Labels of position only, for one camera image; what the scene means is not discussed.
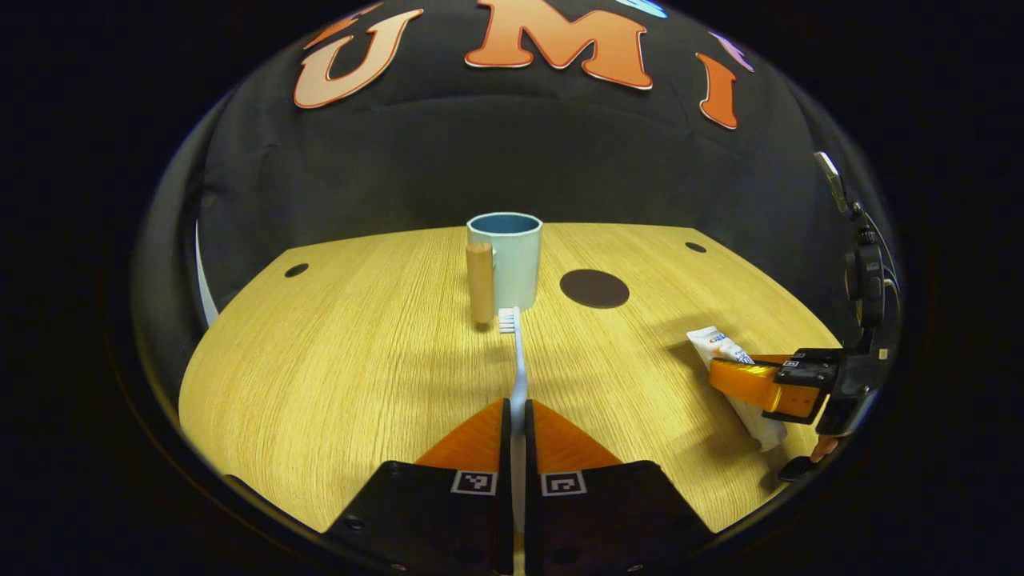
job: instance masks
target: light wood tabletop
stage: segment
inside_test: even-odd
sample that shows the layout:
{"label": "light wood tabletop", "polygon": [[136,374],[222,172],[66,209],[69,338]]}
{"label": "light wood tabletop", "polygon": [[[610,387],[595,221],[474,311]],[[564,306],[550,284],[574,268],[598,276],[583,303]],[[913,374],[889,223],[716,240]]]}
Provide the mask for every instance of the light wood tabletop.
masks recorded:
{"label": "light wood tabletop", "polygon": [[[460,227],[283,253],[193,356],[179,402],[186,437],[219,472],[326,531],[381,462],[415,461],[512,390],[514,338],[470,319],[466,242]],[[578,269],[618,277],[629,301],[570,300],[559,280]],[[522,325],[529,397],[624,462],[660,464],[716,532],[770,498],[778,469],[816,437],[787,423],[785,442],[759,452],[686,332],[715,325],[751,354],[839,346],[758,269],[670,227],[546,223]]]}

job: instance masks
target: white toothbrush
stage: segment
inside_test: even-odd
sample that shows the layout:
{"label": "white toothbrush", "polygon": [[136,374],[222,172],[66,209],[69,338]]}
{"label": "white toothbrush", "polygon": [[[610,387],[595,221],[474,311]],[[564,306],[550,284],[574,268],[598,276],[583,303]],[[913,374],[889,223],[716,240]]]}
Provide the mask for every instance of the white toothbrush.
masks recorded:
{"label": "white toothbrush", "polygon": [[523,531],[524,513],[526,510],[526,361],[522,356],[522,323],[519,320],[519,307],[501,308],[498,311],[498,331],[502,334],[515,334],[515,386],[509,399],[512,413],[511,449],[512,468],[512,516],[515,519],[516,530]]}
{"label": "white toothbrush", "polygon": [[523,422],[526,417],[526,361],[522,356],[522,323],[519,320],[519,307],[500,308],[498,311],[498,331],[502,334],[515,333],[515,387],[512,388],[512,434],[524,434]]}

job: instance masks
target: light blue cup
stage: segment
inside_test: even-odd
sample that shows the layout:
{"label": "light blue cup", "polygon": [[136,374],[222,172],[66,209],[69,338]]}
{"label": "light blue cup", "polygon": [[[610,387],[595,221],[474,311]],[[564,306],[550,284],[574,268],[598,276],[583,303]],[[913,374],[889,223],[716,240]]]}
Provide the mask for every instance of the light blue cup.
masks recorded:
{"label": "light blue cup", "polygon": [[480,214],[468,222],[469,242],[489,242],[495,265],[495,314],[498,308],[526,311],[537,299],[541,270],[541,228],[536,216],[518,212]]}

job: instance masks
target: toothpaste tube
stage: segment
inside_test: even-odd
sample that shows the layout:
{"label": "toothpaste tube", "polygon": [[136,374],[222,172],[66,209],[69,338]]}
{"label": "toothpaste tube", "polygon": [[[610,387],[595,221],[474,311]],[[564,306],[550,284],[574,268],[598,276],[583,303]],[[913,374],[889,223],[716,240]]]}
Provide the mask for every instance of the toothpaste tube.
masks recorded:
{"label": "toothpaste tube", "polygon": [[[687,332],[686,335],[693,342],[693,347],[697,349],[697,354],[700,355],[700,360],[705,363],[705,368],[708,370],[711,370],[711,359],[713,358],[724,358],[734,362],[754,364],[751,355],[746,354],[743,348],[739,347],[739,344],[733,342],[731,338],[714,326]],[[769,420],[762,416],[761,407],[737,400],[731,396],[726,396],[725,398],[732,405],[732,409],[736,411],[736,415],[743,422],[746,431],[761,444],[762,452],[767,452],[775,448],[785,440],[785,426],[778,420]]]}

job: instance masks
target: orange letter m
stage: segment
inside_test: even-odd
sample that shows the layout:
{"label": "orange letter m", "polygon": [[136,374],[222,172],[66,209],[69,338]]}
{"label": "orange letter m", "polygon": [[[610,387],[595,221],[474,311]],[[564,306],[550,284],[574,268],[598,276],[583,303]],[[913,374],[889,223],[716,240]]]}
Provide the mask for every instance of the orange letter m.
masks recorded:
{"label": "orange letter m", "polygon": [[587,74],[641,90],[653,86],[643,71],[640,35],[647,29],[626,16],[594,10],[570,23],[544,0],[477,0],[490,6],[490,23],[483,45],[466,54],[466,64],[479,68],[521,68],[534,54],[520,45],[523,31],[541,49],[544,59],[559,70],[572,64],[591,43],[594,55],[583,63]]}

